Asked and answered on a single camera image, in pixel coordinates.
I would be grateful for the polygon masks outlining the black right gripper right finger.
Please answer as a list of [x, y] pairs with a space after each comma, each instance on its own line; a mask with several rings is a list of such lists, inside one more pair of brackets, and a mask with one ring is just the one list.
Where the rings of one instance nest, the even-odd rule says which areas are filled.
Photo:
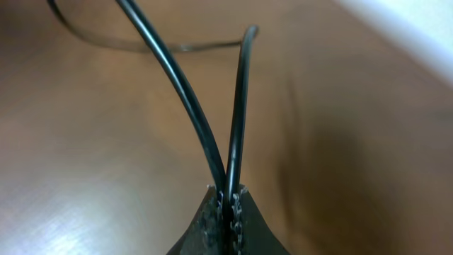
[[248, 188], [240, 185], [233, 194], [231, 206], [234, 219], [230, 223], [231, 251], [234, 255], [289, 255], [289, 252], [274, 236]]

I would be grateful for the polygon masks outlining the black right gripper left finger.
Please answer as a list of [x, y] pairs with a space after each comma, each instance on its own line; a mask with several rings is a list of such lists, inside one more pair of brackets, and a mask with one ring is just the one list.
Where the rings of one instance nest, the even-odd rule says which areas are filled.
[[216, 189], [209, 186], [194, 218], [167, 255], [221, 255], [224, 229]]

